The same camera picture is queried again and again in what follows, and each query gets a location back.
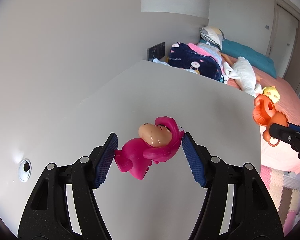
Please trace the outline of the teal pillow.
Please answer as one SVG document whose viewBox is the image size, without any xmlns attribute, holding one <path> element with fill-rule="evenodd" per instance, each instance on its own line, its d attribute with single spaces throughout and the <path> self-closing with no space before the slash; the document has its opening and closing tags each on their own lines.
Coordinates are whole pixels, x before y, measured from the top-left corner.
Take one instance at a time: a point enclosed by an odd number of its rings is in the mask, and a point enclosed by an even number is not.
<svg viewBox="0 0 300 240">
<path fill-rule="evenodd" d="M 264 56 L 263 54 L 253 50 L 252 48 L 237 43 L 235 41 L 224 39 L 223 48 L 219 50 L 220 53 L 226 54 L 230 57 L 238 58 L 239 56 L 245 57 L 252 66 L 258 68 L 259 70 L 267 73 L 273 78 L 277 78 L 274 62 L 269 57 Z"/>
</svg>

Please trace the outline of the white goose plush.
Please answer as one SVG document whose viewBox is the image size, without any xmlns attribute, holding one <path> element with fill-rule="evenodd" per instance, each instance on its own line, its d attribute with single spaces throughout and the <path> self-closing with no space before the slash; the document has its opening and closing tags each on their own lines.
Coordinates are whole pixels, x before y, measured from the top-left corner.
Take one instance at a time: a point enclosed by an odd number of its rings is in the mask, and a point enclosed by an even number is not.
<svg viewBox="0 0 300 240">
<path fill-rule="evenodd" d="M 239 56 L 236 62 L 232 62 L 228 55 L 222 54 L 223 58 L 223 73 L 227 79 L 233 79 L 242 91 L 257 97 L 261 93 L 262 87 L 257 83 L 256 74 L 245 58 Z"/>
</svg>

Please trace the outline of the light blue knit blanket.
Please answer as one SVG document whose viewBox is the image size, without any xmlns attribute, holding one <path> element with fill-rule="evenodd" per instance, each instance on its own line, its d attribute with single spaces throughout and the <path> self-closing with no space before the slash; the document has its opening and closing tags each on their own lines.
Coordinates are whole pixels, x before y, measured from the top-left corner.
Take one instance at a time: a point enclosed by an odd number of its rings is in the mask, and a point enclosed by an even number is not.
<svg viewBox="0 0 300 240">
<path fill-rule="evenodd" d="M 222 64 L 222 56 L 220 54 L 220 51 L 217 47 L 212 46 L 210 44 L 205 44 L 202 42 L 199 42 L 197 46 L 206 52 L 208 52 L 214 59 L 215 61 L 221 66 Z"/>
</svg>

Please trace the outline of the checkered pillow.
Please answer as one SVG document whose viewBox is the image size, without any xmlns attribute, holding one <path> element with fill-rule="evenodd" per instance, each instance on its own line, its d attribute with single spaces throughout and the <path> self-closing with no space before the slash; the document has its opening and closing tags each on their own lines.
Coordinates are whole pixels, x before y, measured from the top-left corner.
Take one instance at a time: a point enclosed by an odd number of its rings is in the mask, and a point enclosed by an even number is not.
<svg viewBox="0 0 300 240">
<path fill-rule="evenodd" d="M 213 26 L 201 27 L 200 36 L 205 42 L 213 44 L 217 46 L 219 50 L 222 50 L 225 37 L 221 29 Z"/>
</svg>

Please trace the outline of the black wall socket panel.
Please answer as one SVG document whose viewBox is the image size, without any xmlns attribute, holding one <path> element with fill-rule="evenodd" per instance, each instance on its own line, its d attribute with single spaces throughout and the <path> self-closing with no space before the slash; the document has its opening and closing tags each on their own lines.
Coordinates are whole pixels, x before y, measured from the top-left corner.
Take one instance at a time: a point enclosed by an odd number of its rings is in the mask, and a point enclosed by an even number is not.
<svg viewBox="0 0 300 240">
<path fill-rule="evenodd" d="M 165 42 L 161 42 L 157 45 L 147 49 L 147 60 L 153 61 L 154 59 L 162 59 L 166 55 Z"/>
</svg>

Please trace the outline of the yellow chick plush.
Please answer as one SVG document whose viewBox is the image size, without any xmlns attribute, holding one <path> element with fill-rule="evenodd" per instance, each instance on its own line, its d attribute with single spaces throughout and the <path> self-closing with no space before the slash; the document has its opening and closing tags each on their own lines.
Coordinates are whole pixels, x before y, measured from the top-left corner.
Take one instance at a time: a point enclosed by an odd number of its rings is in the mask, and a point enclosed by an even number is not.
<svg viewBox="0 0 300 240">
<path fill-rule="evenodd" d="M 264 87 L 262 89 L 262 94 L 270 98 L 273 103 L 278 103 L 280 101 L 280 94 L 275 86 Z"/>
</svg>

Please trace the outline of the pink folded cloth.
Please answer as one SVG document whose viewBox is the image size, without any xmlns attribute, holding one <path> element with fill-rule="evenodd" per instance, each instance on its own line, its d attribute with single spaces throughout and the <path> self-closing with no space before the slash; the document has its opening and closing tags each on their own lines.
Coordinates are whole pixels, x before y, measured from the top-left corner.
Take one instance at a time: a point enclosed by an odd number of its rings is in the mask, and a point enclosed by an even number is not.
<svg viewBox="0 0 300 240">
<path fill-rule="evenodd" d="M 197 54 L 202 56 L 207 56 L 213 58 L 217 63 L 219 63 L 219 58 L 216 53 L 210 53 L 208 50 L 198 47 L 195 44 L 188 43 L 189 48 L 195 51 Z"/>
</svg>

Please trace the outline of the navy rabbit print blanket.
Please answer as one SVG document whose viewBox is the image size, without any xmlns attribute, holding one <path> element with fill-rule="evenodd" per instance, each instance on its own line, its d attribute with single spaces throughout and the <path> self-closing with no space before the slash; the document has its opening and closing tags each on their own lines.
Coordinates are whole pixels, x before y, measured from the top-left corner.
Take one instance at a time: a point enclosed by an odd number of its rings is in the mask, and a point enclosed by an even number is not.
<svg viewBox="0 0 300 240">
<path fill-rule="evenodd" d="M 181 42 L 172 44 L 168 64 L 219 82 L 223 81 L 221 67 L 209 53 L 200 54 Z"/>
</svg>

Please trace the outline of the orange plastic toy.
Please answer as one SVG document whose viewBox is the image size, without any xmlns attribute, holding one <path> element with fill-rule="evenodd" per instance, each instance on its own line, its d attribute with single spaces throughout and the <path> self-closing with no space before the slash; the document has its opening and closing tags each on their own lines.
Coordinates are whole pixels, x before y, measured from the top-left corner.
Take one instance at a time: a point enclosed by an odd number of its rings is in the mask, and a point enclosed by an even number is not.
<svg viewBox="0 0 300 240">
<path fill-rule="evenodd" d="M 262 138 L 271 146 L 275 147 L 279 144 L 270 142 L 271 136 L 269 133 L 270 125 L 279 124 L 288 127 L 288 119 L 286 115 L 280 111 L 277 111 L 274 103 L 263 94 L 259 94 L 254 99 L 253 120 L 259 125 L 266 127 L 266 130 L 262 133 Z"/>
</svg>

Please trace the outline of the pink bed sheet mattress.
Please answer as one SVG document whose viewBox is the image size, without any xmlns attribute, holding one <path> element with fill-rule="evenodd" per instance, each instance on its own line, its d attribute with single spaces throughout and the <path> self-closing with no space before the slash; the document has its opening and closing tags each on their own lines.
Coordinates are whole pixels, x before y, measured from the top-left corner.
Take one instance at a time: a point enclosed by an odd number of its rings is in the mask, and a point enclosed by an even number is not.
<svg viewBox="0 0 300 240">
<path fill-rule="evenodd" d="M 253 120 L 260 126 L 261 164 L 276 170 L 300 174 L 298 153 L 286 142 L 279 142 L 270 137 L 269 124 L 288 127 L 289 124 L 300 125 L 300 99 L 290 85 L 283 79 L 254 68 L 254 73 L 265 84 L 274 85 L 283 96 L 280 102 L 274 103 L 267 95 L 256 94 L 254 99 Z"/>
</svg>

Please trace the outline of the pink rubber dinosaur toy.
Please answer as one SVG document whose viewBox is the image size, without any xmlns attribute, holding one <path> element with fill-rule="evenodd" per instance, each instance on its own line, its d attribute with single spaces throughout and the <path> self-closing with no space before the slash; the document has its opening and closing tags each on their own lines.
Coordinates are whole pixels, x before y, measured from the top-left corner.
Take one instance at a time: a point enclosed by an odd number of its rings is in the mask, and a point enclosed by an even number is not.
<svg viewBox="0 0 300 240">
<path fill-rule="evenodd" d="M 115 151 L 114 159 L 121 172 L 142 180 L 152 164 L 165 163 L 175 156 L 185 131 L 173 118 L 160 116 L 154 124 L 142 124 L 138 134 Z"/>
</svg>

